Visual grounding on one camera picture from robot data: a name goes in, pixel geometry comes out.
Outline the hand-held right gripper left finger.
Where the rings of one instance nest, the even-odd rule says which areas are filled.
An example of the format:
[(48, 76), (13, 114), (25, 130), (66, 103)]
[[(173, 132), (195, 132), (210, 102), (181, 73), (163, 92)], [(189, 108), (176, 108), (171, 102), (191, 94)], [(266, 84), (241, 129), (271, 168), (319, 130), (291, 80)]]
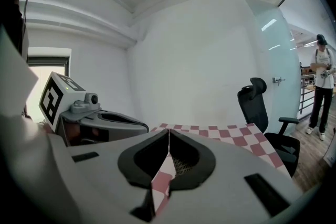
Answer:
[(167, 156), (167, 131), (66, 147), (49, 135), (57, 171), (79, 211), (80, 224), (161, 224), (152, 180)]

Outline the frosted glass door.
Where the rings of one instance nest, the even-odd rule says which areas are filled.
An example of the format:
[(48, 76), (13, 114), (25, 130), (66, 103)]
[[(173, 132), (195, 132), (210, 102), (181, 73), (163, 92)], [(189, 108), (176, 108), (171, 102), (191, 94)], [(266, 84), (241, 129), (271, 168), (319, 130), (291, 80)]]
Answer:
[[(282, 126), (279, 118), (296, 118), (299, 110), (301, 74), (296, 44), (277, 6), (259, 0), (245, 1), (255, 20), (258, 77), (267, 85), (263, 94), (269, 120), (267, 132), (278, 133)], [(286, 80), (277, 85), (272, 82), (273, 77)]]

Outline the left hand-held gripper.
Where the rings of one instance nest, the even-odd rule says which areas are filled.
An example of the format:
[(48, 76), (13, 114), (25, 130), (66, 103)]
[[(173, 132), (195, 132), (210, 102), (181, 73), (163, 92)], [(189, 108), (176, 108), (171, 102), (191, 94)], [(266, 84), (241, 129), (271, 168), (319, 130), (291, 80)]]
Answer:
[[(74, 141), (79, 145), (97, 144), (149, 132), (145, 123), (130, 116), (100, 110), (97, 94), (87, 92), (70, 77), (56, 72), (48, 78), (39, 108), (53, 133), (62, 137), (67, 146)], [(98, 111), (98, 118), (103, 121), (81, 121)]]

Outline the metal railing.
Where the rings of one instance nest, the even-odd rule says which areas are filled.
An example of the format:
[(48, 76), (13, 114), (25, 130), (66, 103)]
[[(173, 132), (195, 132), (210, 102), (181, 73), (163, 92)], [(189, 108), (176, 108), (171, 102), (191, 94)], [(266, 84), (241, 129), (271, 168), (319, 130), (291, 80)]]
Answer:
[(301, 97), (299, 104), (299, 114), (302, 115), (306, 108), (313, 105), (315, 74), (305, 74), (301, 76)]

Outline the black office chair with headrest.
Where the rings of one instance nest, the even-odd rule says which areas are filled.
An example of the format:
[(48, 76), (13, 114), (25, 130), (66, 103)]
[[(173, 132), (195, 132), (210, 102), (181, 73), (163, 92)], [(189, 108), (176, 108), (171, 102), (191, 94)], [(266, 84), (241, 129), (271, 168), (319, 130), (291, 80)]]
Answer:
[(280, 117), (282, 127), (279, 133), (267, 133), (268, 115), (265, 108), (263, 93), (267, 90), (265, 81), (261, 78), (250, 78), (251, 85), (243, 87), (238, 93), (238, 103), (247, 123), (255, 124), (268, 142), (273, 146), (290, 176), (297, 169), (300, 142), (298, 139), (284, 135), (289, 124), (298, 124), (296, 118)]

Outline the red white checkered tablecloth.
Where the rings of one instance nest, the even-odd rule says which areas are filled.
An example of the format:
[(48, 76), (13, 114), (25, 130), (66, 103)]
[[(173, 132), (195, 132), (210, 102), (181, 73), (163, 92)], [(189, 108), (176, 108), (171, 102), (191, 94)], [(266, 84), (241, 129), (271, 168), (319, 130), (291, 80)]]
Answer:
[[(290, 176), (279, 154), (276, 153), (275, 148), (271, 146), (259, 128), (252, 123), (242, 126), (227, 125), (222, 127), (162, 123), (160, 126), (154, 127), (152, 131), (162, 131), (164, 129), (192, 133), (242, 147), (263, 159), (286, 176)], [(169, 201), (170, 181), (178, 176), (180, 172), (181, 166), (174, 163), (171, 154), (167, 154), (166, 159), (152, 180), (154, 210), (157, 216), (163, 211)]]

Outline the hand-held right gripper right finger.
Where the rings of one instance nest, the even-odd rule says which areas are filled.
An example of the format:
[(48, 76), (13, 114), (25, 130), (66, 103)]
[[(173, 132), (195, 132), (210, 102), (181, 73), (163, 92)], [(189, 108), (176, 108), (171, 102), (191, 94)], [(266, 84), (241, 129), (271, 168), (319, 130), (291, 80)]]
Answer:
[(157, 224), (260, 224), (271, 216), (245, 177), (259, 174), (288, 203), (302, 195), (290, 176), (252, 152), (225, 142), (185, 133), (216, 158), (210, 177), (192, 190), (174, 190)]

